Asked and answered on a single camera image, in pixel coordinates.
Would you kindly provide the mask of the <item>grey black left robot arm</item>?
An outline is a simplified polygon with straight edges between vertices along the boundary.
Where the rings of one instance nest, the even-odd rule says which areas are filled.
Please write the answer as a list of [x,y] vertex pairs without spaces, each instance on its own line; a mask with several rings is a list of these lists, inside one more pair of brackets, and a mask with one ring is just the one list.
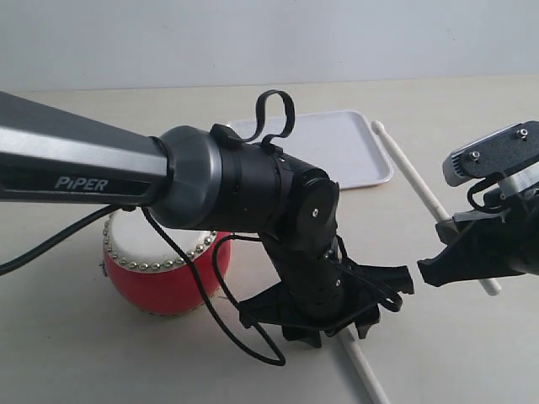
[[280,280],[234,302],[245,327],[277,325],[287,340],[313,347],[349,325],[364,338],[381,309],[400,311],[403,295],[414,292],[409,270],[350,258],[337,232],[339,185],[264,133],[267,99],[262,93],[256,101],[249,138],[220,124],[153,137],[3,93],[2,200],[97,210],[4,263],[2,273],[105,215],[140,208],[160,236],[167,229],[219,231],[225,241],[263,244]]

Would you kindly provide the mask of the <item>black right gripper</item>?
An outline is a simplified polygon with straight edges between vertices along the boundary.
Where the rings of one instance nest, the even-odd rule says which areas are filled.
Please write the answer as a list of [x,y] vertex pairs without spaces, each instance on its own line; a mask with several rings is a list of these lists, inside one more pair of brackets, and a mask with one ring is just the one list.
[[498,181],[502,213],[457,212],[435,230],[443,250],[417,262],[426,284],[516,277],[538,269],[538,163]]

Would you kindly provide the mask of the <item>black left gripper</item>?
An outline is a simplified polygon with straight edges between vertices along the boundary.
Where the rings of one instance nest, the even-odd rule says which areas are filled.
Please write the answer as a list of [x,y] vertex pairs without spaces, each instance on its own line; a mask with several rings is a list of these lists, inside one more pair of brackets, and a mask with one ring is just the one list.
[[[323,231],[300,240],[299,246],[287,244],[268,233],[260,235],[264,250],[275,267],[280,285],[273,285],[239,302],[239,320],[249,328],[255,322],[280,326],[287,342],[301,342],[321,348],[318,324],[337,324],[345,318],[344,281],[337,265],[325,254],[336,244],[336,230]],[[378,267],[342,263],[350,276],[357,297],[365,308],[354,324],[359,339],[365,339],[381,320],[380,307],[399,312],[402,295],[415,293],[406,265]]]

